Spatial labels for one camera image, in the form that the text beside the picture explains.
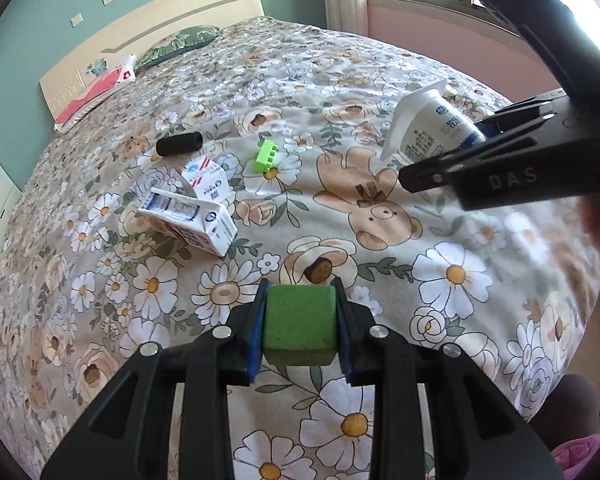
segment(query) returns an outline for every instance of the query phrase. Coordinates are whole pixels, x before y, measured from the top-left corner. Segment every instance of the floral bedspread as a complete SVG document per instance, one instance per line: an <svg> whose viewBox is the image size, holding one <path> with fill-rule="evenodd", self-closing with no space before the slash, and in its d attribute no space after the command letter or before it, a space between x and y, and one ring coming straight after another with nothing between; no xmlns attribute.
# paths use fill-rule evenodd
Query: floral bedspread
<svg viewBox="0 0 600 480"><path fill-rule="evenodd" d="M473 120L508 104L400 48L256 18L147 70L57 134L0 256L0 434L30 475L138 345L183 344L224 323L263 276L339 276L410 341L455 341L531 417L582 338L600 262L574 201L465 212L448 189L396 184L402 162L378 158L395 105L441 78ZM135 215L151 186L182 191L182 160L154 146L185 130L203 133L202 153L232 186L238 235L224 258ZM280 147L264 174L253 171L262 139ZM265 362L254 387L228 397L237 479L366 478L372 401L337 362ZM172 478L176 464L172 449Z"/></svg>

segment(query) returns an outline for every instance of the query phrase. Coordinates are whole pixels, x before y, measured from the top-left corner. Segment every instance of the wooden headboard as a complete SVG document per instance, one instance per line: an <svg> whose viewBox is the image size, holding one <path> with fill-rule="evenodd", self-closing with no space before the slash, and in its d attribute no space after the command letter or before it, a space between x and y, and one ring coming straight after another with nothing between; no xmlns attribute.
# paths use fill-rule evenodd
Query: wooden headboard
<svg viewBox="0 0 600 480"><path fill-rule="evenodd" d="M95 78L87 66L100 58L115 67L129 54L140 59L156 41L182 28L227 27L263 15L260 0L154 0L98 31L42 76L46 104L56 118Z"/></svg>

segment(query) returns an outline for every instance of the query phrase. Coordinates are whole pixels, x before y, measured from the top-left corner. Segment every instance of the metal screw head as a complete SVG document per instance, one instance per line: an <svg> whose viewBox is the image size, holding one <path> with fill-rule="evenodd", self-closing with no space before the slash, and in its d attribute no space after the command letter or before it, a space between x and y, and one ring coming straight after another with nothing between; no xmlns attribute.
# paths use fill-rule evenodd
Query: metal screw head
<svg viewBox="0 0 600 480"><path fill-rule="evenodd" d="M455 343L447 343L442 347L442 352L444 355L456 358L460 357L462 354L462 349Z"/></svg>
<svg viewBox="0 0 600 480"><path fill-rule="evenodd" d="M230 326L218 325L211 331L211 333L216 339L227 339L228 337L231 337L232 330Z"/></svg>
<svg viewBox="0 0 600 480"><path fill-rule="evenodd" d="M160 349L160 347L158 346L158 343L154 343L153 341L149 341L148 343L144 343L140 347L140 353L144 357L151 357L152 355L156 355L158 353L159 349Z"/></svg>
<svg viewBox="0 0 600 480"><path fill-rule="evenodd" d="M369 335L371 337L375 337L376 339L384 339L389 335L389 329L382 325L373 325L369 329Z"/></svg>

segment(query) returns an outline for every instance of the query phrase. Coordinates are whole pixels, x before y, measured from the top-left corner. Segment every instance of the green toy block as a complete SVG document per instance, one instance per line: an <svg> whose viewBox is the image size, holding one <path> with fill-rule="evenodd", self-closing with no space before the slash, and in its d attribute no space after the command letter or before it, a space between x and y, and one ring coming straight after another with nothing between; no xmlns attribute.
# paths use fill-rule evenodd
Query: green toy block
<svg viewBox="0 0 600 480"><path fill-rule="evenodd" d="M262 351L270 364L327 366L337 349L335 288L269 287Z"/></svg>
<svg viewBox="0 0 600 480"><path fill-rule="evenodd" d="M269 139L265 139L260 147L256 161L253 163L254 171L258 173L267 173L273 165L273 157L276 156L278 146Z"/></svg>

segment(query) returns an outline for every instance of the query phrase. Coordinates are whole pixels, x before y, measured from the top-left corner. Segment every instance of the small milk carton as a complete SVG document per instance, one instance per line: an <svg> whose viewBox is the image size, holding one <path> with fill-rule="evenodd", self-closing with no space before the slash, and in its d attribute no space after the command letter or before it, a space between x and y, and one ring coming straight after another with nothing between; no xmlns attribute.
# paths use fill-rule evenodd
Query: small milk carton
<svg viewBox="0 0 600 480"><path fill-rule="evenodd" d="M223 204L155 187L151 188L138 214L146 217L158 231L218 256L226 254L238 232Z"/></svg>
<svg viewBox="0 0 600 480"><path fill-rule="evenodd" d="M230 195L224 170L208 156L190 160L178 168L178 173L190 194L199 200L222 202Z"/></svg>

